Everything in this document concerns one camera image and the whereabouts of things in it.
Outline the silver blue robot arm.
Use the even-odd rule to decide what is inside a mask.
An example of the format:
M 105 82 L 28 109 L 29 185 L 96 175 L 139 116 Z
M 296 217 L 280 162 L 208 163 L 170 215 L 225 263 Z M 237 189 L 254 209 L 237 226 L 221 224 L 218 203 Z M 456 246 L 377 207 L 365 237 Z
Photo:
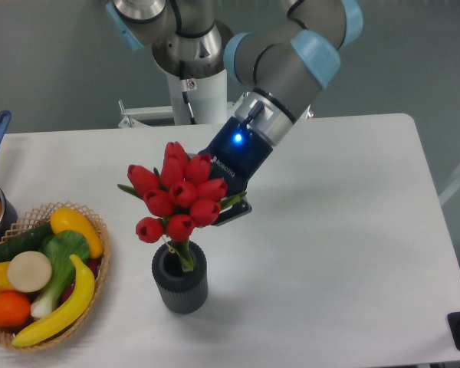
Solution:
M 340 67 L 356 40 L 355 1 L 286 1 L 287 21 L 265 35 L 234 34 L 213 1 L 110 1 L 106 10 L 133 49 L 151 47 L 166 75 L 177 125 L 220 123 L 207 146 L 228 194 L 249 179 Z

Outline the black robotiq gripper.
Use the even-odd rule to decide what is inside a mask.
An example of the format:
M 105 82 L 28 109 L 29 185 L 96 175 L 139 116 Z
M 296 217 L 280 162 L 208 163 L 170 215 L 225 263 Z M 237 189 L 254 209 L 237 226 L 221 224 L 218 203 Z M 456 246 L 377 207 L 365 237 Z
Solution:
M 199 151 L 211 156 L 210 178 L 224 179 L 228 186 L 228 197 L 219 201 L 221 211 L 213 226 L 224 225 L 252 211 L 245 192 L 248 181 L 273 150 L 268 142 L 240 123 L 231 117 L 209 145 Z

